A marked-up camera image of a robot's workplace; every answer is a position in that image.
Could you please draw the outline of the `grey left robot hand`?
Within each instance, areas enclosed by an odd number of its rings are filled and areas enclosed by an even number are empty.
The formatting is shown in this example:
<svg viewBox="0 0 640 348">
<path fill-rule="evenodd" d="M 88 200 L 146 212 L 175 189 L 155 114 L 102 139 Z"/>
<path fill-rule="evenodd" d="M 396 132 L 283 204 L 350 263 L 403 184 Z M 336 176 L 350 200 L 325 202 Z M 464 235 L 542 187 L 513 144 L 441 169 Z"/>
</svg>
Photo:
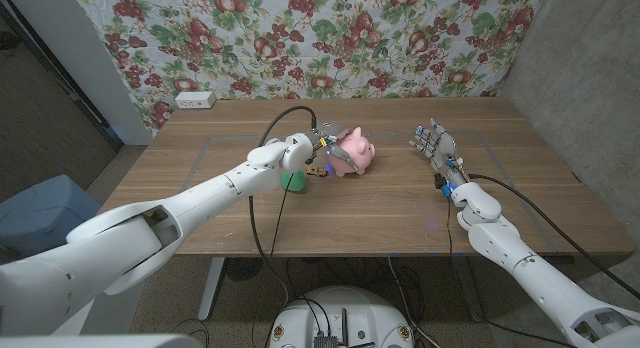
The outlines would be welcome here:
<svg viewBox="0 0 640 348">
<path fill-rule="evenodd" d="M 324 122 L 315 128 L 312 128 L 309 133 L 313 152 L 318 151 L 320 148 L 324 148 L 329 155 L 345 162 L 350 168 L 355 171 L 359 169 L 350 154 L 338 144 L 340 139 L 343 139 L 348 134 L 352 133 L 349 128 L 338 123 Z"/>
</svg>

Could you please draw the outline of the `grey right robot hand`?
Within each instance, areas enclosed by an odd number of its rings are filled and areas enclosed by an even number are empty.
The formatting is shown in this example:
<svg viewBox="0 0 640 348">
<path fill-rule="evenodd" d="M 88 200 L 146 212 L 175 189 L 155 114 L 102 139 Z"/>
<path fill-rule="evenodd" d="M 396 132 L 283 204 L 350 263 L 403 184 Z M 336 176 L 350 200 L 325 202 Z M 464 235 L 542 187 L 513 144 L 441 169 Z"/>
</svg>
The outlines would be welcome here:
<svg viewBox="0 0 640 348">
<path fill-rule="evenodd" d="M 447 188 L 452 192 L 466 184 L 469 178 L 463 173 L 463 160 L 458 154 L 454 138 L 434 119 L 430 120 L 430 125 L 430 128 L 418 126 L 409 144 L 429 161 L 435 172 L 436 188 Z"/>
</svg>

